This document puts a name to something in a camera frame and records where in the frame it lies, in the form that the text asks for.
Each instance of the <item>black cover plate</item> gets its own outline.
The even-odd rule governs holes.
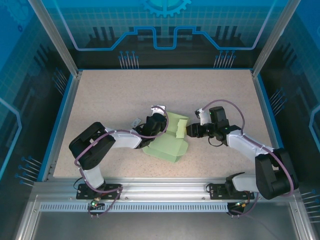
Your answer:
[[[224,184],[209,183],[206,186],[206,191],[210,194],[211,200],[247,200],[248,196],[244,191],[233,193],[230,197]],[[255,194],[250,193],[250,200],[255,199]]]
[[[121,186],[121,184],[106,184],[104,191],[117,189]],[[101,195],[101,193],[93,191],[91,188],[89,188],[87,184],[82,183],[78,185],[78,191],[75,198],[78,200],[93,200],[94,198],[101,197],[101,200],[114,200],[117,197],[118,193],[114,191],[103,196]]]

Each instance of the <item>glass panel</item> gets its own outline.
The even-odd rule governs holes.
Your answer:
[[[299,180],[320,183],[320,2],[302,0],[261,71]]]
[[[70,73],[28,1],[0,1],[0,21],[0,239],[13,239]]]
[[[44,0],[82,69],[252,68],[287,0]]]

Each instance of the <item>speckled tabletop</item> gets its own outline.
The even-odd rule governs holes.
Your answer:
[[[199,120],[195,110],[215,99],[234,102],[243,111],[244,131],[270,146],[270,138],[249,70],[84,70],[75,96],[59,157],[55,178],[80,177],[69,143],[94,122],[112,129],[131,129],[146,120],[151,105],[165,105],[170,112]],[[237,110],[223,106],[231,125],[242,125]],[[104,177],[226,177],[238,172],[254,173],[254,163],[235,149],[213,147],[207,137],[191,138],[186,154],[176,163],[148,156],[141,149],[111,149],[100,163]]]

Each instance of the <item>enclosure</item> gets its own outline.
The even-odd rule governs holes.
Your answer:
[[[318,239],[319,12],[311,0],[0,1],[0,238]],[[174,163],[108,152],[102,175],[123,190],[90,219],[75,137],[94,122],[131,129],[157,104],[197,123],[216,99],[241,109],[246,134],[288,151],[292,196],[255,195],[250,215],[232,219],[239,199],[211,199],[207,185],[255,163],[186,136]],[[233,106],[215,106],[241,126]],[[112,200],[102,202],[95,213]]]

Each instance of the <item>metal base plate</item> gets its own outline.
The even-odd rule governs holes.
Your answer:
[[[210,194],[211,200],[246,200],[248,195],[244,191],[235,192],[233,197],[227,192],[224,184],[209,183],[206,186],[206,191]],[[255,194],[252,192],[249,194],[250,200],[255,199]]]
[[[117,189],[121,186],[121,184],[106,184],[104,191]],[[75,198],[78,200],[93,200],[94,198],[101,197],[101,200],[114,200],[117,197],[117,195],[118,193],[116,191],[113,191],[101,196],[101,193],[93,191],[91,188],[87,186],[87,184],[82,183],[78,186]]]

